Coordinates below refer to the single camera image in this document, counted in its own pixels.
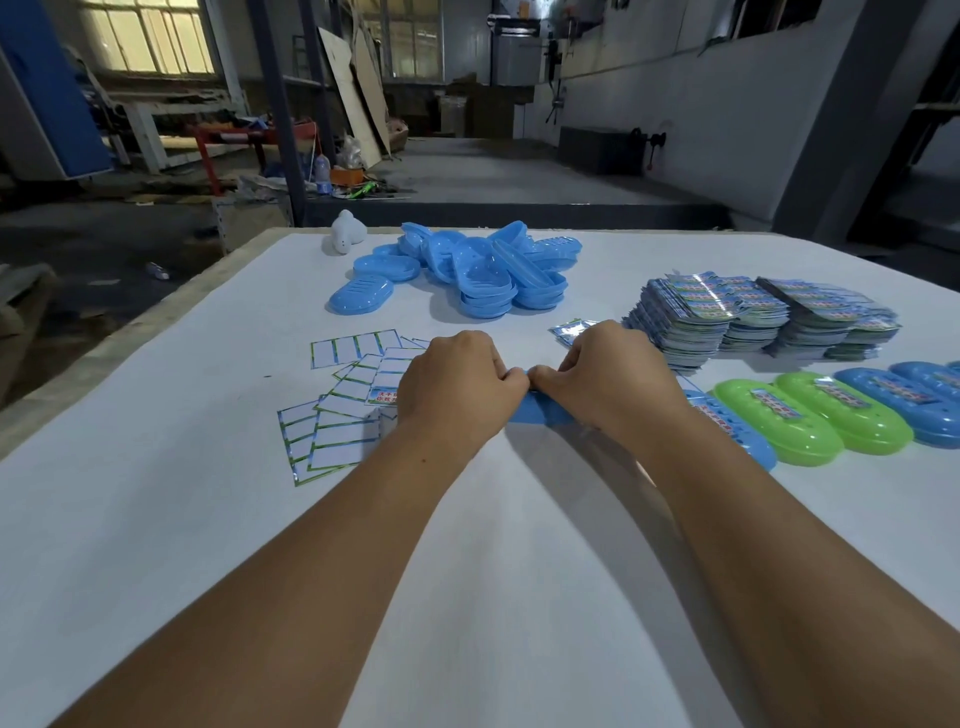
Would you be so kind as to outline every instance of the label sticker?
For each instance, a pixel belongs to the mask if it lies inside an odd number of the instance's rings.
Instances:
[[[814,379],[813,384],[821,392],[826,392],[835,400],[842,401],[848,407],[853,407],[854,409],[870,409],[871,407],[868,401],[864,401],[860,397],[856,397],[850,392],[838,387],[836,379],[831,376],[821,376]]]
[[[720,417],[720,415],[718,415],[718,414],[716,413],[716,411],[714,411],[714,409],[713,409],[710,405],[708,405],[708,404],[694,404],[693,407],[694,407],[694,409],[699,409],[701,412],[703,412],[705,415],[707,415],[709,418],[711,418],[714,422],[716,422],[718,425],[720,425],[720,427],[721,427],[721,428],[724,430],[724,432],[726,432],[728,435],[733,435],[733,428],[730,426],[730,423],[728,423],[726,420],[724,420],[722,417]]]
[[[914,404],[930,404],[934,401],[940,401],[936,397],[931,397],[930,395],[923,392],[918,392],[915,389],[907,389],[906,387],[901,386],[895,381],[891,381],[884,376],[875,376],[874,384],[883,387],[888,392],[892,392],[898,397],[913,402]]]
[[[949,384],[951,387],[955,389],[960,389],[960,376],[948,375],[948,374],[943,374],[942,372],[938,372],[937,374],[934,375],[934,377],[937,379],[940,379],[940,381],[944,382],[944,384]]]
[[[766,404],[770,409],[775,413],[783,417],[785,420],[799,420],[803,415],[800,414],[797,410],[789,405],[785,404],[780,398],[774,397],[765,389],[752,389],[750,394],[760,400],[763,404]]]

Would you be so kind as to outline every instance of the plastic bag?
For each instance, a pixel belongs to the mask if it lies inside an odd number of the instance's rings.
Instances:
[[[337,164],[344,169],[363,169],[363,153],[360,151],[360,142],[353,136],[347,135],[344,139],[344,148],[337,155]]]

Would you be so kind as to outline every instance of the soap dish lid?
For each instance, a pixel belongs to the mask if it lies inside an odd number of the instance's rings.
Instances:
[[[412,280],[420,275],[420,261],[409,255],[362,255],[353,261],[353,270],[360,276],[383,276],[394,283]]]
[[[394,293],[394,284],[383,276],[362,275],[330,296],[334,313],[349,316],[375,311]]]

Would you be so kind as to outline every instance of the wooden board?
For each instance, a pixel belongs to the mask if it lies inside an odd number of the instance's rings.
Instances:
[[[340,93],[340,101],[343,102],[344,111],[347,113],[350,129],[353,136],[360,142],[360,152],[367,168],[370,169],[382,157],[370,119],[367,118],[367,111],[364,109],[363,101],[353,80],[353,70],[350,68],[353,54],[350,52],[349,43],[323,28],[318,28],[317,31],[320,33],[320,42],[326,53],[326,61],[337,82],[337,91]]]
[[[357,74],[357,83],[367,110],[373,121],[373,128],[380,138],[385,155],[390,154],[390,134],[387,132],[387,101],[383,98],[383,86],[376,63],[370,55],[370,45],[363,31],[358,27],[353,35],[353,67]]]

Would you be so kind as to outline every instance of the green object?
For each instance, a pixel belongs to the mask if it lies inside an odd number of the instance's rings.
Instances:
[[[729,379],[711,392],[753,425],[777,452],[780,462],[815,467],[843,451],[843,440],[829,423],[775,384]]]
[[[376,182],[367,182],[356,192],[352,192],[348,195],[348,200],[356,200],[358,197],[363,197],[368,192],[373,192],[376,189]]]
[[[792,372],[776,384],[825,418],[851,450],[892,455],[913,440],[913,429],[893,409],[832,376]]]

